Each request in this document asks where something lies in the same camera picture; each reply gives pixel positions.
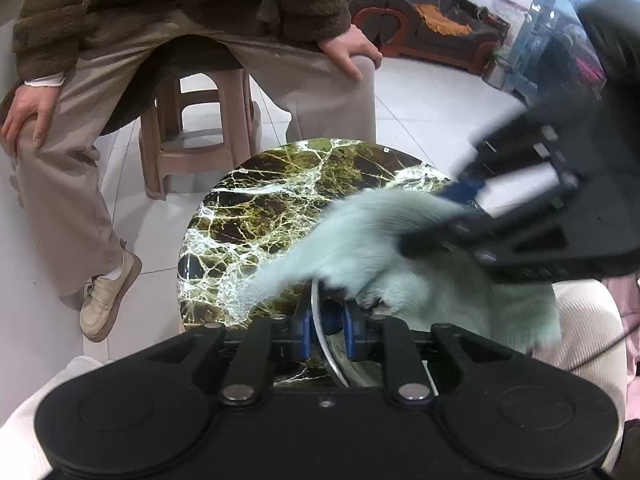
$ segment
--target metal screw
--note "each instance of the metal screw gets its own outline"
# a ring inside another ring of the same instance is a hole
[[[553,126],[551,126],[551,124],[545,124],[540,129],[546,140],[550,140],[551,142],[558,140],[558,134],[556,134],[556,131],[554,130]]]
[[[556,209],[562,209],[564,207],[564,200],[562,200],[560,197],[557,197],[557,196],[549,203],[551,204],[552,207],[555,207]]]
[[[475,255],[478,260],[487,264],[492,264],[496,260],[495,254],[489,251],[476,251]]]
[[[541,158],[547,158],[549,155],[551,155],[549,153],[549,150],[546,148],[544,144],[542,144],[542,142],[537,142],[536,144],[534,144],[533,149],[536,150],[536,153]]]
[[[241,400],[249,400],[254,396],[254,389],[248,384],[230,384],[224,390],[222,390],[222,396],[226,400],[232,400],[239,402]]]
[[[580,179],[578,177],[576,177],[573,173],[571,173],[570,171],[565,171],[562,174],[562,183],[565,186],[568,187],[578,187],[580,186]]]
[[[398,393],[406,400],[424,400],[431,395],[431,389],[424,384],[408,383],[400,386]]]

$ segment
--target hand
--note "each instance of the hand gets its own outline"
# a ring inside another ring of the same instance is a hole
[[[37,116],[33,145],[39,148],[44,144],[59,95],[59,86],[22,85],[15,91],[14,100],[1,130],[9,156],[17,156],[20,130],[32,115]]]
[[[382,64],[382,54],[376,49],[362,31],[355,25],[340,36],[331,38],[330,40],[318,41],[318,46],[327,56],[333,59],[346,74],[355,79],[362,81],[362,74],[355,63],[351,60],[354,54],[363,54],[371,58],[376,68],[380,68]]]

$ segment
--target cable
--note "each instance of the cable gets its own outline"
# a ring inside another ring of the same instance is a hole
[[[596,353],[592,354],[591,356],[587,357],[586,359],[584,359],[583,361],[581,361],[580,363],[575,365],[573,368],[570,368],[568,371],[575,372],[576,370],[579,370],[583,366],[595,361],[601,355],[604,355],[608,351],[613,350],[616,346],[618,346],[620,343],[622,343],[627,337],[629,337],[633,332],[635,332],[639,328],[640,328],[640,323],[637,323],[634,327],[631,327],[629,330],[627,330],[625,333],[623,333],[623,335],[621,335],[619,338],[617,338],[614,342],[609,343],[607,346],[605,346],[604,348],[598,350]]]

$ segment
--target white knit fabric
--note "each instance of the white knit fabric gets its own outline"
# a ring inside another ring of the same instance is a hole
[[[609,291],[595,280],[562,282],[554,285],[562,339],[554,346],[535,352],[534,357],[563,370],[570,370],[623,333],[620,313]],[[615,464],[625,421],[626,350],[624,344],[583,366],[575,373],[597,384],[618,409],[618,437],[603,468]]]

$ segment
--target white shoe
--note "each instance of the white shoe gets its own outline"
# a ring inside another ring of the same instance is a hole
[[[116,322],[120,302],[142,270],[135,254],[123,250],[122,273],[116,280],[97,276],[87,291],[80,311],[80,328],[89,341],[102,341]]]

